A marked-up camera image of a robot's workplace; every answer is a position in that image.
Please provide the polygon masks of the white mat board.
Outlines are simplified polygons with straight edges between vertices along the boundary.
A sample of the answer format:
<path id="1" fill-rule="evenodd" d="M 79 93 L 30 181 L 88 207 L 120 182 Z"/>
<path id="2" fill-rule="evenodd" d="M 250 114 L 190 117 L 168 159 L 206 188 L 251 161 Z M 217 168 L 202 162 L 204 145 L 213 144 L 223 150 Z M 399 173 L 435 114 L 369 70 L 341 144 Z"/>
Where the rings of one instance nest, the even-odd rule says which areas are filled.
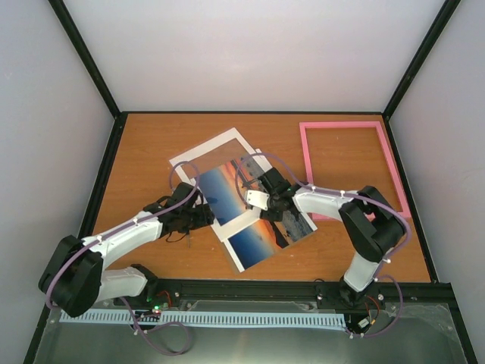
<path id="1" fill-rule="evenodd" d="M 271 168 L 242 134 L 231 128 L 169 160 L 178 177 L 196 182 L 195 165 L 200 173 L 199 189 L 215 215 L 212 229 L 221 241 L 229 240 L 259 220 L 258 208 L 247 209 L 236 186 L 244 193 L 259 188 L 257 177 Z"/>

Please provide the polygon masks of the sunset photo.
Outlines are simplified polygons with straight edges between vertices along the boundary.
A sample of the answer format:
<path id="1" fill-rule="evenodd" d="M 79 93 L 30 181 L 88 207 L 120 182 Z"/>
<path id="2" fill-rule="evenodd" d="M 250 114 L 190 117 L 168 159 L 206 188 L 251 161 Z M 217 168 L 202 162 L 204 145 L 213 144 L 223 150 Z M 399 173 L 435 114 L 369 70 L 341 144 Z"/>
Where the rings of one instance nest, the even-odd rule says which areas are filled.
<path id="1" fill-rule="evenodd" d="M 309 215 L 294 208 L 278 210 L 269 207 L 257 212 L 256 207 L 249 209 L 239 197 L 240 193 L 257 190 L 282 202 L 296 188 L 276 168 L 264 171 L 256 158 L 251 157 L 227 162 L 221 166 L 221 172 L 228 178 L 228 187 L 235 197 L 224 198 L 224 211 L 217 218 L 219 224 L 234 222 L 245 213 L 251 217 L 247 227 L 224 241 L 239 271 L 251 268 L 317 230 Z"/>

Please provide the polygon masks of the pink picture frame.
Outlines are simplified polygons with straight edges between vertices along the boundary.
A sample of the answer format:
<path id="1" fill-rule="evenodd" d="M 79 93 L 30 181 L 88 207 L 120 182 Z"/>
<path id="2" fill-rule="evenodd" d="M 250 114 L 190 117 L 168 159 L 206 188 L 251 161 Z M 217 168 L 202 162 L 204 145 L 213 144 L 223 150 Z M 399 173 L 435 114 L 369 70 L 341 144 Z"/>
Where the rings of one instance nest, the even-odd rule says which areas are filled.
<path id="1" fill-rule="evenodd" d="M 403 218 L 411 217 L 382 122 L 301 122 L 299 130 L 309 183 L 334 190 L 371 185 Z"/>

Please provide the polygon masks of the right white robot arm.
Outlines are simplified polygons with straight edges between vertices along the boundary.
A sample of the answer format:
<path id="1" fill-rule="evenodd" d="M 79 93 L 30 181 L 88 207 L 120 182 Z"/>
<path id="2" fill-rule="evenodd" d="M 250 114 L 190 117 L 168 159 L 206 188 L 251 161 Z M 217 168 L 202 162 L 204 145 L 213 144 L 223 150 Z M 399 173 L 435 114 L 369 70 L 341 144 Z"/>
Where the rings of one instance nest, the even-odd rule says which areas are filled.
<path id="1" fill-rule="evenodd" d="M 244 200 L 260 217 L 281 221 L 284 212 L 323 215 L 343 223 L 355 250 L 339 282 L 343 305 L 357 306 L 376 281 L 382 264 L 410 237 L 409 223 L 372 186 L 357 192 L 330 190 L 298 182 L 292 185 L 276 168 L 258 178 L 264 190 L 248 190 Z"/>

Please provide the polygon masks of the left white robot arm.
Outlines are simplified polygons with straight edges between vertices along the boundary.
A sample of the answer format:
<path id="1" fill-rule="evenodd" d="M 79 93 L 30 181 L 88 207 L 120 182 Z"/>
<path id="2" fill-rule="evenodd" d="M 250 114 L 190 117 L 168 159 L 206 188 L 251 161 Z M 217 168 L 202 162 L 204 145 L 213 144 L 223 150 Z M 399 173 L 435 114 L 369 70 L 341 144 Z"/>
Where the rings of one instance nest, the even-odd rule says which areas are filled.
<path id="1" fill-rule="evenodd" d="M 112 229 L 78 239 L 64 237 L 57 245 L 38 287 L 49 307 L 58 306 L 70 317 L 94 304 L 131 297 L 149 305 L 158 295 L 158 278 L 141 264 L 112 270 L 111 264 L 135 249 L 174 233 L 186 236 L 214 222 L 202 192 L 180 183 L 169 196 L 148 204 L 134 217 Z"/>

